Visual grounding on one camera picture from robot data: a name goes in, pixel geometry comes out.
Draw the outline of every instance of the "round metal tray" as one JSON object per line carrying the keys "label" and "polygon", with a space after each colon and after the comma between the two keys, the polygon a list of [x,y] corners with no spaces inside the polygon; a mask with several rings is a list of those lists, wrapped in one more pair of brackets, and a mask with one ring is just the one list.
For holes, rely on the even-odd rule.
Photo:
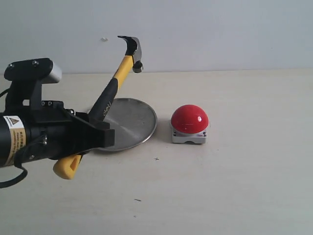
{"label": "round metal tray", "polygon": [[115,145],[100,148],[117,152],[133,148],[148,140],[157,127],[157,115],[145,102],[133,98],[114,99],[104,121],[115,129]]}

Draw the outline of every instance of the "white table surface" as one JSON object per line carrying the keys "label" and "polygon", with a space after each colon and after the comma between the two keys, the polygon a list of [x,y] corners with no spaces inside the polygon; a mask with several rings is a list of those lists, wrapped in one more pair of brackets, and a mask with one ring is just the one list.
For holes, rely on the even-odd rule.
{"label": "white table surface", "polygon": [[[86,111],[110,77],[64,75],[43,97]],[[130,74],[117,97],[154,108],[153,137],[89,153],[72,181],[52,160],[25,164],[28,177],[0,189],[0,234],[313,234],[313,70]],[[207,144],[171,143],[168,121],[184,104],[208,113]],[[0,180],[17,173],[2,168]]]}

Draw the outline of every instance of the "warning label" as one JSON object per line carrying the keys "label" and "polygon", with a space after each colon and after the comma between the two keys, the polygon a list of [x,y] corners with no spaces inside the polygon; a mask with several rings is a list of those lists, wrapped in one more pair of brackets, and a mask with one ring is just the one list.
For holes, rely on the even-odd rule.
{"label": "warning label", "polygon": [[14,163],[14,154],[26,145],[26,132],[22,120],[18,116],[3,116],[11,134],[11,149],[5,165]]}

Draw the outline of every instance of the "red button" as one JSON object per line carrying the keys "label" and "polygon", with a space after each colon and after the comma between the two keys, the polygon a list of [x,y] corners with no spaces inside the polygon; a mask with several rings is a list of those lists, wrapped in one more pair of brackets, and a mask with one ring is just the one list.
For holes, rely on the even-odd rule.
{"label": "red button", "polygon": [[207,128],[209,118],[202,108],[187,104],[176,109],[172,115],[171,124],[179,132],[195,134]]}

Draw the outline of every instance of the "white wall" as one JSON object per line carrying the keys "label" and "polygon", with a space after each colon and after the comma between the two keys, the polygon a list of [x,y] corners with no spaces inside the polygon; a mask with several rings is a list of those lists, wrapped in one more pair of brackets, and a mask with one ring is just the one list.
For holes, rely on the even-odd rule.
{"label": "white wall", "polygon": [[145,71],[313,67],[312,10],[311,0],[3,0],[0,72],[44,56],[65,73],[113,72],[120,34],[140,38]]}

